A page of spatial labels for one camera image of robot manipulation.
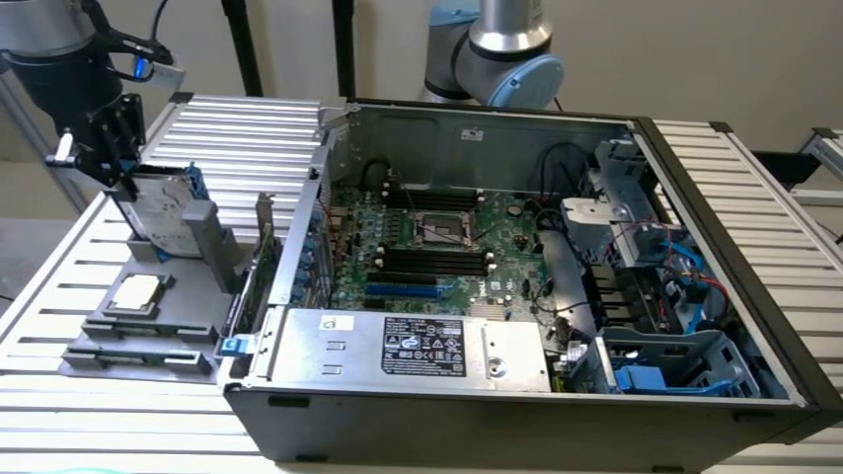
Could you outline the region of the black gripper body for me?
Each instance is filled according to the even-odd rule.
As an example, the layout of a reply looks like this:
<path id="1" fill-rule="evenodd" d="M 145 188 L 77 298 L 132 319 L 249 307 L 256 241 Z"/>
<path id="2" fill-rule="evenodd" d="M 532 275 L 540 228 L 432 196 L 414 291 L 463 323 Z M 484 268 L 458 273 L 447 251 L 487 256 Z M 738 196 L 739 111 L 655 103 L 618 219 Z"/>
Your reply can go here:
<path id="1" fill-rule="evenodd" d="M 111 72 L 109 55 L 96 46 L 43 57 L 7 52 L 4 59 L 57 131 L 85 126 L 88 116 L 123 94 L 121 81 Z"/>

